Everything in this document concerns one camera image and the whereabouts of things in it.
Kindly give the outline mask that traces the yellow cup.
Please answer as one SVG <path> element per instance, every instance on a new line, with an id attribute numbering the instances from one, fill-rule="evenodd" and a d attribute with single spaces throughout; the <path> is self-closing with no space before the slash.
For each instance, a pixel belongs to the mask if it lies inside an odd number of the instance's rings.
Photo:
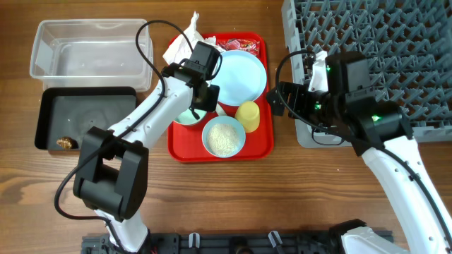
<path id="1" fill-rule="evenodd" d="M 252 133 L 260 124 L 259 106 L 255 102 L 246 101 L 239 106 L 234 117 L 244 127 L 246 133 Z"/>

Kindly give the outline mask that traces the light blue bowl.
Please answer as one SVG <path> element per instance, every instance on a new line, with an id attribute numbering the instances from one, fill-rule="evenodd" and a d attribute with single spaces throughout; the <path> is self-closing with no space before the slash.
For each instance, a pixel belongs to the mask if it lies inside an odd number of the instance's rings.
<path id="1" fill-rule="evenodd" d="M 218 158 L 230 158 L 244 147 L 246 133 L 238 120 L 230 116 L 217 116 L 203 128 L 204 148 Z"/>

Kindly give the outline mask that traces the white rice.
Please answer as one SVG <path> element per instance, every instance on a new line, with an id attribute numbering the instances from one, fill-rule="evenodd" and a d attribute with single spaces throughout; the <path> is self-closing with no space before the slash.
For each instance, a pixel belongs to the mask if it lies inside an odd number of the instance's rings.
<path id="1" fill-rule="evenodd" d="M 228 157 L 239 147 L 238 132 L 230 124 L 217 123 L 208 131 L 208 146 L 219 157 Z"/>

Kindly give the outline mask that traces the brown food scrap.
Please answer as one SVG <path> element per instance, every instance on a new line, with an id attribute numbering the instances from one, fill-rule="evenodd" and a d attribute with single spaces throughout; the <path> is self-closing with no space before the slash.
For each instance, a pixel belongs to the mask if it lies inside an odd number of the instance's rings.
<path id="1" fill-rule="evenodd" d="M 78 148 L 78 143 L 76 140 L 70 137 L 61 137 L 56 141 L 57 145 L 63 148 L 64 150 L 72 150 Z"/>

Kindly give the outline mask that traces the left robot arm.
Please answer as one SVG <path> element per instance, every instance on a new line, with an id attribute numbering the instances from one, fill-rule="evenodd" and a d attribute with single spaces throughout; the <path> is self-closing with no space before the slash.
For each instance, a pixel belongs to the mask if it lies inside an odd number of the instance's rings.
<path id="1" fill-rule="evenodd" d="M 107 130 L 91 128 L 81 146 L 73 194 L 93 210 L 109 232 L 108 247 L 118 253 L 146 253 L 150 230 L 139 208 L 148 188 L 149 151 L 181 113 L 214 111 L 220 88 L 210 80 L 218 60 L 184 59 L 163 68 L 151 94 L 125 119 Z"/>

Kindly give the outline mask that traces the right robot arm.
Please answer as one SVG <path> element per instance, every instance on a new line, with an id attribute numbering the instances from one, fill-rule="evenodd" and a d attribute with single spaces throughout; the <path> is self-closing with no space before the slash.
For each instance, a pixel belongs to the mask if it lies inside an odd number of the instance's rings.
<path id="1" fill-rule="evenodd" d="M 305 54 L 313 70 L 310 83 L 277 81 L 266 95 L 272 112 L 352 145 L 383 188 L 409 253 L 450 253 L 451 216 L 408 118 L 397 103 L 376 100 L 367 58 L 360 52 Z"/>

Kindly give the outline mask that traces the grey dishwasher rack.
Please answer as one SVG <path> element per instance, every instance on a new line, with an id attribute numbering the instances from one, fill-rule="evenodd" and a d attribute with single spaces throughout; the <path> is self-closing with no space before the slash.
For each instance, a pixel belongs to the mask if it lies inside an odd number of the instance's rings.
<path id="1" fill-rule="evenodd" d="M 285 0 L 292 79 L 307 84 L 307 51 L 367 57 L 378 101 L 396 102 L 420 143 L 451 139 L 450 1 Z"/>

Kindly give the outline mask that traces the green bowl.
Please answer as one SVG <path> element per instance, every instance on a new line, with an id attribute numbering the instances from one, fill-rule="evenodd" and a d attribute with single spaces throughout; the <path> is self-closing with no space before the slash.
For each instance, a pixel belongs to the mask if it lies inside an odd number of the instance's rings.
<path id="1" fill-rule="evenodd" d="M 195 109 L 194 112 L 196 113 L 198 118 L 196 118 L 193 115 L 193 112 L 190 109 L 187 109 L 186 111 L 184 111 L 180 115 L 178 115 L 178 117 L 174 120 L 174 122 L 178 123 L 180 125 L 183 125 L 183 126 L 192 126 L 192 125 L 196 125 L 197 123 L 202 121 L 207 114 L 206 111 L 199 110 L 199 109 Z"/>

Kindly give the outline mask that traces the light blue plate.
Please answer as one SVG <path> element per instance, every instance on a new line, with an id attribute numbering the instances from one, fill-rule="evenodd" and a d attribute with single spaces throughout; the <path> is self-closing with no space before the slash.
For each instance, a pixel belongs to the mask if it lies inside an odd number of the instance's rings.
<path id="1" fill-rule="evenodd" d="M 213 85 L 220 88 L 218 101 L 238 107 L 258 99 L 267 85 L 267 73 L 262 62 L 253 54 L 240 50 L 221 53 L 222 64 Z"/>

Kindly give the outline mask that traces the red serving tray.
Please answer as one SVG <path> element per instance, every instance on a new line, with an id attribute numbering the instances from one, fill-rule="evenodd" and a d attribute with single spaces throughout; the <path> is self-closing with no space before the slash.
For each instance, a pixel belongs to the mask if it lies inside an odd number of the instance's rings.
<path id="1" fill-rule="evenodd" d="M 219 41 L 230 39 L 256 40 L 259 43 L 257 58 L 263 66 L 267 66 L 266 43 L 255 32 L 203 33 L 202 37 L 216 37 Z M 259 96 L 256 103 L 260 109 L 260 125 L 256 131 L 246 134 L 244 147 L 237 155 L 230 157 L 230 161 L 262 159 L 273 150 L 273 119 L 270 105 L 264 95 Z M 167 129 L 167 147 L 171 156 L 182 163 L 219 162 L 221 159 L 209 153 L 202 142 L 204 126 L 216 116 L 215 113 L 208 113 L 200 123 L 194 126 L 171 124 Z"/>

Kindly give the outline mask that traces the crumpled white napkin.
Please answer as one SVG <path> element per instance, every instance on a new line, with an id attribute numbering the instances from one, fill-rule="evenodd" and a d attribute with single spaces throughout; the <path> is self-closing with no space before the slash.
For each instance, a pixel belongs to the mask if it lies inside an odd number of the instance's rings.
<path id="1" fill-rule="evenodd" d="M 190 25 L 185 29 L 184 34 L 188 37 L 191 46 L 195 47 L 197 42 L 205 42 L 211 46 L 214 46 L 220 53 L 225 50 L 216 44 L 217 38 L 215 36 L 204 39 L 197 31 L 197 21 L 199 14 L 194 11 L 194 15 L 191 18 Z M 179 63 L 182 59 L 189 59 L 192 54 L 188 42 L 183 35 L 179 35 L 168 47 L 167 51 L 163 54 L 163 59 L 167 64 L 174 62 Z"/>

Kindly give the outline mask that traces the red candy wrapper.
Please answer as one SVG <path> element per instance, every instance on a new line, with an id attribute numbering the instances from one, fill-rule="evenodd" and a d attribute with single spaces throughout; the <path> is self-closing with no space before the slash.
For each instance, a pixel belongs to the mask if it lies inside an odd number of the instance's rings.
<path id="1" fill-rule="evenodd" d="M 260 42 L 248 39 L 218 40 L 217 45 L 226 51 L 240 50 L 248 52 L 254 56 L 260 55 Z"/>

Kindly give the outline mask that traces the black tray bin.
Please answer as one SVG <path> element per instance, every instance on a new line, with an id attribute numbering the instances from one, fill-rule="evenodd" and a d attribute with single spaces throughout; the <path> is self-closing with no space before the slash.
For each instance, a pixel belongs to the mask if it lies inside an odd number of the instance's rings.
<path id="1" fill-rule="evenodd" d="M 35 134 L 39 150 L 60 151 L 68 138 L 70 151 L 79 150 L 92 127 L 108 129 L 138 105 L 132 87 L 52 87 L 42 94 Z"/>

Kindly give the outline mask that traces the clear plastic bin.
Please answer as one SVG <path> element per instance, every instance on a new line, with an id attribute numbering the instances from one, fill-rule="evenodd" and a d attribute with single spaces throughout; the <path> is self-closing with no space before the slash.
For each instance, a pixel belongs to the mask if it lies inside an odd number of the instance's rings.
<path id="1" fill-rule="evenodd" d="M 150 89 L 153 43 L 144 19 L 44 20 L 30 57 L 30 76 L 51 87 Z"/>

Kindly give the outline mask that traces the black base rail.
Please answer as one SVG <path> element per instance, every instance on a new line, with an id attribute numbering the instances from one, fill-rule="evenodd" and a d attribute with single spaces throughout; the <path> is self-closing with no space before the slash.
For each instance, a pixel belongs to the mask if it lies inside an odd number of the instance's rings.
<path id="1" fill-rule="evenodd" d="M 233 254 L 233 253 L 344 253 L 339 240 L 327 231 L 301 231 L 279 234 L 273 243 L 272 234 L 200 235 L 197 233 L 148 234 L 138 253 L 158 254 Z"/>

